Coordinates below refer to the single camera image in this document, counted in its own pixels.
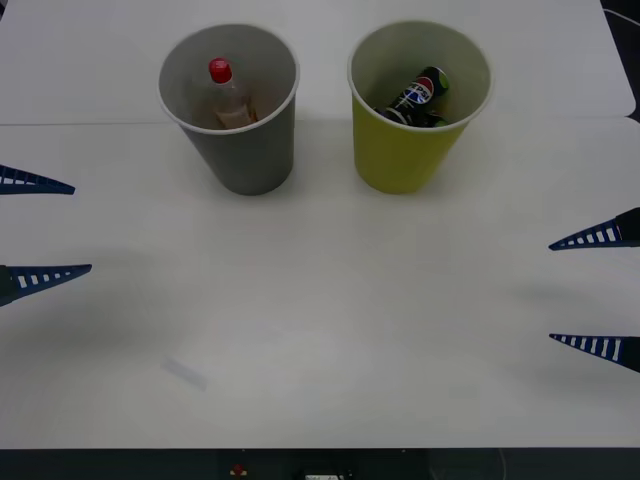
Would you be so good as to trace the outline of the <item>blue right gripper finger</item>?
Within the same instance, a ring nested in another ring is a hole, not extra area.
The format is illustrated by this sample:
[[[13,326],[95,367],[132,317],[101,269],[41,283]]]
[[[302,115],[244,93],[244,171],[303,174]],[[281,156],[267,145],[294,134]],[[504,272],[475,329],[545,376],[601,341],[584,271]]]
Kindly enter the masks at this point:
[[[638,207],[621,213],[606,222],[578,231],[548,246],[551,251],[638,247]]]
[[[580,336],[551,333],[549,337],[575,350],[634,372],[640,372],[640,339],[638,336]]]

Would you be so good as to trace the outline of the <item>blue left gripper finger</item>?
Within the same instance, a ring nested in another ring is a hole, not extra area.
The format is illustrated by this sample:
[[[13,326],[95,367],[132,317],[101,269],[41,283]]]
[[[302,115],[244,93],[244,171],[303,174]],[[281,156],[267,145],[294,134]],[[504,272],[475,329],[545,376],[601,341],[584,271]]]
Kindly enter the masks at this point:
[[[75,193],[75,188],[69,184],[6,165],[0,167],[0,174],[2,195]]]
[[[91,264],[1,266],[1,305],[62,285],[88,274]]]

